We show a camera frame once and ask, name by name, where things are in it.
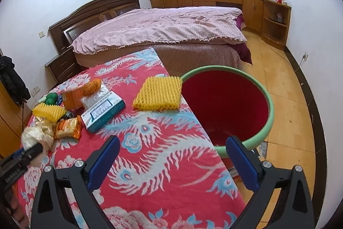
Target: orange box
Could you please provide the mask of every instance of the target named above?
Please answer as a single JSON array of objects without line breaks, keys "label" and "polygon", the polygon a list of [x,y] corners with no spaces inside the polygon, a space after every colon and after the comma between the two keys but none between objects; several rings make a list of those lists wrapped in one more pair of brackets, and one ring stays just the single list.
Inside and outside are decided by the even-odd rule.
[{"label": "orange box", "polygon": [[74,110],[83,107],[81,98],[83,97],[84,87],[78,87],[68,92],[62,93],[62,101],[66,110]]}]

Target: black jacket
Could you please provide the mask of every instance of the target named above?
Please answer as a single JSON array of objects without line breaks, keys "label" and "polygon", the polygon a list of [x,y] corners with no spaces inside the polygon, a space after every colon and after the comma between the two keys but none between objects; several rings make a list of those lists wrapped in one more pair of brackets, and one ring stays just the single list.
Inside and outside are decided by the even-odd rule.
[{"label": "black jacket", "polygon": [[0,56],[0,80],[13,101],[18,105],[23,104],[23,99],[31,98],[29,90],[14,70],[14,63],[8,56]]}]

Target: green ball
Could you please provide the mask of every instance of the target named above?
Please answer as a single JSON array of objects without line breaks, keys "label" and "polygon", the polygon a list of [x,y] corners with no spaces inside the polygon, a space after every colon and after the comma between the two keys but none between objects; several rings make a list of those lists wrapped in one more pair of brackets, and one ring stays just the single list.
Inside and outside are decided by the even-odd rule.
[{"label": "green ball", "polygon": [[49,93],[47,96],[46,96],[46,99],[48,100],[48,99],[53,99],[53,100],[55,100],[55,103],[57,102],[57,100],[58,100],[58,94],[56,93],[56,92],[51,92],[51,93]]},{"label": "green ball", "polygon": [[52,98],[49,98],[45,101],[45,104],[46,105],[55,105],[56,104],[56,101],[53,100]]}]

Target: electrical outlet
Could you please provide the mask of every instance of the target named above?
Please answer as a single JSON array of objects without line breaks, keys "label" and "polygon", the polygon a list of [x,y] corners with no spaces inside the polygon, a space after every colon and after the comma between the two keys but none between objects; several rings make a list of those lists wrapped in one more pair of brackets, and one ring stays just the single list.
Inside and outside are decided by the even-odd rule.
[{"label": "electrical outlet", "polygon": [[39,88],[39,86],[36,86],[36,87],[34,88],[34,91],[35,91],[36,93],[38,93],[40,90],[41,90],[41,89]]},{"label": "electrical outlet", "polygon": [[35,97],[37,93],[36,93],[35,89],[32,89],[30,91],[30,94],[31,94],[32,97]]}]

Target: pink quilt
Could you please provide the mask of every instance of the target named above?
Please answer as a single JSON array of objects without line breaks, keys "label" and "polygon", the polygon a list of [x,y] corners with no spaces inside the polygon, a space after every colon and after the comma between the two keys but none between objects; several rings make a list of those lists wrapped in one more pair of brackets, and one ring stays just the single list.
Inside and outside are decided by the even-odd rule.
[{"label": "pink quilt", "polygon": [[136,9],[85,31],[72,45],[74,52],[91,55],[131,45],[195,40],[239,44],[247,41],[235,21],[241,14],[240,9],[231,7]]},{"label": "pink quilt", "polygon": [[[244,202],[186,101],[179,111],[136,111],[131,106],[147,77],[165,75],[156,52],[148,48],[90,68],[53,90],[60,93],[101,78],[126,108],[95,134],[83,127],[79,142],[55,140],[41,168],[30,167],[19,179],[19,200],[29,218],[46,165],[69,167],[117,135],[119,156],[93,192],[116,229],[229,229]],[[72,191],[66,193],[78,225],[88,228]]]}]

